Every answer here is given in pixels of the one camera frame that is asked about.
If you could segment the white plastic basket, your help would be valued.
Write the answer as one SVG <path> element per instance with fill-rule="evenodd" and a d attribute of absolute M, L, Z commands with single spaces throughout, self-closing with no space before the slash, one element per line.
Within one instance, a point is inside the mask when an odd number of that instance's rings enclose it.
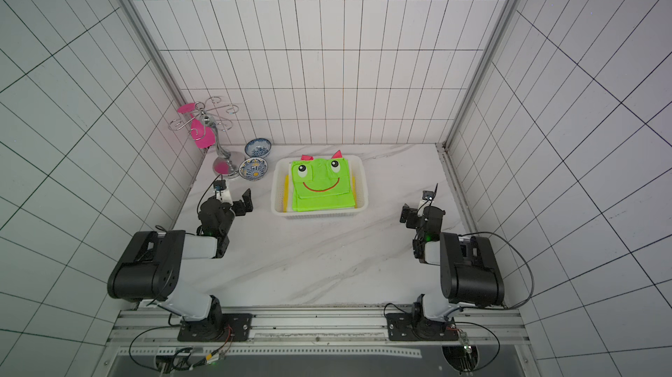
<path fill-rule="evenodd" d="M 290 197 L 288 211 L 283 212 L 283 187 L 286 175 L 290 174 L 290 164 L 300 158 L 284 158 L 276 164 L 271 186 L 271 212 L 285 219 L 309 219 L 353 216 L 362 212 L 369 206 L 369 190 L 364 172 L 362 160 L 355 155 L 344 156 L 350 164 L 353 186 L 355 187 L 356 207 L 351 209 L 318 211 L 318 212 L 294 212 L 292 210 L 292 190 L 290 185 Z"/>

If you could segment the green frog raincoat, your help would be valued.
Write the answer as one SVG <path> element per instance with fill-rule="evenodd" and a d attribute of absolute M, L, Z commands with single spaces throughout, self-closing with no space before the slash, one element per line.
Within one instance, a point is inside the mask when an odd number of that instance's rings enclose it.
<path fill-rule="evenodd" d="M 318 212 L 356 207 L 349 161 L 340 151 L 330 158 L 301 156 L 290 163 L 294 212 Z"/>

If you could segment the yellow raincoat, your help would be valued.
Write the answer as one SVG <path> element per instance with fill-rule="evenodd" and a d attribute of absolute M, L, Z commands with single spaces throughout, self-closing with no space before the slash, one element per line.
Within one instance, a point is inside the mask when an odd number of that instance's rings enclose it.
<path fill-rule="evenodd" d="M 288 203 L 290 197 L 290 177 L 289 175 L 285 176 L 283 180 L 283 212 L 288 211 Z"/>

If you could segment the pink bunny raincoat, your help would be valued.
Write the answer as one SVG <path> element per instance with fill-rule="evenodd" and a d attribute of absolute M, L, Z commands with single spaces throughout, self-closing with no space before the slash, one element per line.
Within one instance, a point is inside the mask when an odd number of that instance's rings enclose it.
<path fill-rule="evenodd" d="M 301 162 L 311 162 L 311 161 L 316 161 L 318 159 L 341 160 L 342 158 L 343 158 L 342 152 L 341 151 L 336 151 L 332 155 L 329 155 L 329 154 L 302 155 L 301 158 L 300 158 L 300 161 Z"/>

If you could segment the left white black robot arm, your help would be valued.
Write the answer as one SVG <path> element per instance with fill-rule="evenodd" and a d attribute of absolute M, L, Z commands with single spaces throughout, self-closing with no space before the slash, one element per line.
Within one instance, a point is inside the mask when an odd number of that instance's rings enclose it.
<path fill-rule="evenodd" d="M 185 230 L 137 232 L 108 278 L 111 298 L 148 300 L 180 317 L 180 342 L 243 342 L 250 337 L 251 314 L 223 312 L 216 296 L 180 278 L 185 260 L 222 259 L 235 218 L 254 209 L 250 189 L 236 201 L 222 180 L 213 189 L 215 195 L 199 206 L 196 235 Z"/>

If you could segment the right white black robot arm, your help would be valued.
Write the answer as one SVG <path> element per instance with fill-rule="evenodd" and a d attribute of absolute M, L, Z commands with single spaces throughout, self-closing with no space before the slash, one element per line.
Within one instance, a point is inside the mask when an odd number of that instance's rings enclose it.
<path fill-rule="evenodd" d="M 456 340 L 453 315 L 467 307 L 502 307 L 504 282 L 487 237 L 442 230 L 445 211 L 427 201 L 404 205 L 400 222 L 415 232 L 413 256 L 439 269 L 439 288 L 418 297 L 409 314 L 409 330 L 419 340 Z"/>

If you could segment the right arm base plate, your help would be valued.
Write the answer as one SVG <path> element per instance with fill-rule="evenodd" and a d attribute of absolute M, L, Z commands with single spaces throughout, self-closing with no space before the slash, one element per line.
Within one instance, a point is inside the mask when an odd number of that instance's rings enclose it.
<path fill-rule="evenodd" d="M 387 313 L 388 339 L 396 342 L 453 342 L 459 340 L 459 333 L 445 322 L 437 322 L 421 317 L 414 321 L 409 314 Z"/>

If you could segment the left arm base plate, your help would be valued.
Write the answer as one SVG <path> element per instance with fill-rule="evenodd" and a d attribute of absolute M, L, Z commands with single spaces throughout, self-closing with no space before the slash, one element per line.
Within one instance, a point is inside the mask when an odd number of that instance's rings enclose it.
<path fill-rule="evenodd" d="M 178 333 L 179 342 L 224 343 L 245 342 L 250 337 L 252 314 L 215 315 L 201 321 L 184 321 Z"/>

